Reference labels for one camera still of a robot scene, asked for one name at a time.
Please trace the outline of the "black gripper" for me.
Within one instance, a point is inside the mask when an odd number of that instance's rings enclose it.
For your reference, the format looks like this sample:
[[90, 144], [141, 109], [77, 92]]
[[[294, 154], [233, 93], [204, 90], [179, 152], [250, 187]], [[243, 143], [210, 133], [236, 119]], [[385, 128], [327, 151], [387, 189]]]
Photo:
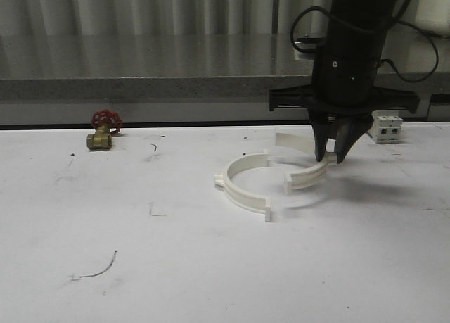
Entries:
[[[415, 113], [420, 98], [413, 91], [377, 87], [374, 81], [381, 63], [382, 49], [364, 53], [355, 50], [343, 55], [327, 48], [308, 48], [299, 52], [314, 57], [311, 83], [269, 92], [269, 110], [283, 106], [352, 116], [375, 110], [407, 110]], [[344, 161], [353, 145], [372, 127], [371, 120], [342, 120], [335, 139], [337, 163]], [[326, 154], [329, 124], [313, 122], [316, 161]]]

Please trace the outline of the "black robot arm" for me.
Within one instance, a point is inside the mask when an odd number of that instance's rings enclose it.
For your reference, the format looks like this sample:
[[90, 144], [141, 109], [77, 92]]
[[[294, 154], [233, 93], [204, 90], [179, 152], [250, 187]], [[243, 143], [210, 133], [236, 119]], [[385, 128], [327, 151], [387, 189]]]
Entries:
[[375, 110], [417, 111], [412, 91], [374, 85], [397, 0], [332, 0], [324, 42], [316, 47], [311, 83], [269, 92], [269, 109], [296, 106], [308, 111], [317, 161], [329, 139], [341, 163], [373, 125]]

